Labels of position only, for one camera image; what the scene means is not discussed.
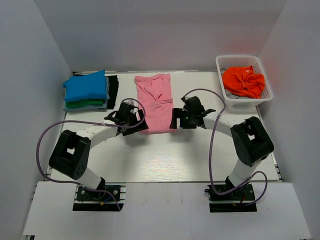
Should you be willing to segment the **pink t shirt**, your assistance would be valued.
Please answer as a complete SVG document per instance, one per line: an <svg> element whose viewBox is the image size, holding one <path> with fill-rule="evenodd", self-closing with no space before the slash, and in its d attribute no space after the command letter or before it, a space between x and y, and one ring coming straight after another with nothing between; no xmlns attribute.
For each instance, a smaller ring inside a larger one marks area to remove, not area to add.
<svg viewBox="0 0 320 240"><path fill-rule="evenodd" d="M147 130L141 135L172 133L172 113L174 108L171 75L157 74L154 76L135 76L134 82L137 90L137 100L145 109Z"/></svg>

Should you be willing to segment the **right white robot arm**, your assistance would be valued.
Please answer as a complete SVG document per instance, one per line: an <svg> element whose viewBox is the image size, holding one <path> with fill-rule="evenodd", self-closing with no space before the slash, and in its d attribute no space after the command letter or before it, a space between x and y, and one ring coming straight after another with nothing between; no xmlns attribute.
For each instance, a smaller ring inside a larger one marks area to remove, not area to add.
<svg viewBox="0 0 320 240"><path fill-rule="evenodd" d="M227 195L236 200L244 193L244 186L259 172L257 166L273 151L274 144L266 132L259 118L252 116L241 123L232 124L230 120L223 119L223 111L216 113L214 109L205 109L197 96L183 97L182 108L172 110L171 129L211 130L209 143L208 167L212 191L218 196ZM218 192L214 186L212 160L213 144L216 132L232 138L237 162L232 172L225 179L225 191Z"/></svg>

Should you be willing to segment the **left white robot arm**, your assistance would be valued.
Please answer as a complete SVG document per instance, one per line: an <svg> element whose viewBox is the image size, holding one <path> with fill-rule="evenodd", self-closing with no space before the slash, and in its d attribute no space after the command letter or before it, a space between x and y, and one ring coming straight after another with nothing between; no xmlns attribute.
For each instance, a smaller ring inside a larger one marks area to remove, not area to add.
<svg viewBox="0 0 320 240"><path fill-rule="evenodd" d="M88 188L88 193L99 200L105 196L106 181L88 167L91 149L119 135L131 135L148 129L146 110L129 102L122 102L118 110L111 112L101 122L74 120L73 123L88 124L90 127L71 131L64 130L53 149L49 166Z"/></svg>

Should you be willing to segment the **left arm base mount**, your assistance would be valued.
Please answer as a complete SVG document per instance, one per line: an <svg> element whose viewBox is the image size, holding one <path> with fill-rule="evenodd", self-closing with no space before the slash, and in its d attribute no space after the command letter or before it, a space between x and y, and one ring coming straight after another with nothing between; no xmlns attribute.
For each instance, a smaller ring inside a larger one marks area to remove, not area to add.
<svg viewBox="0 0 320 240"><path fill-rule="evenodd" d="M126 183L105 183L105 192L89 191L78 186L72 210L74 212L120 212L125 204Z"/></svg>

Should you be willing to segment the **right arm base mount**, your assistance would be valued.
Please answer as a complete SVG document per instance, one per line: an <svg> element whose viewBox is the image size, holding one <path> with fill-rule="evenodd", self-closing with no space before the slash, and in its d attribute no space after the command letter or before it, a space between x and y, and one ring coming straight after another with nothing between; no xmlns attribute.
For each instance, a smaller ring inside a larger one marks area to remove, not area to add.
<svg viewBox="0 0 320 240"><path fill-rule="evenodd" d="M209 211L211 213L253 213L257 212L255 193L253 186L247 184L244 187L228 193L218 195L208 185L204 192L209 198Z"/></svg>

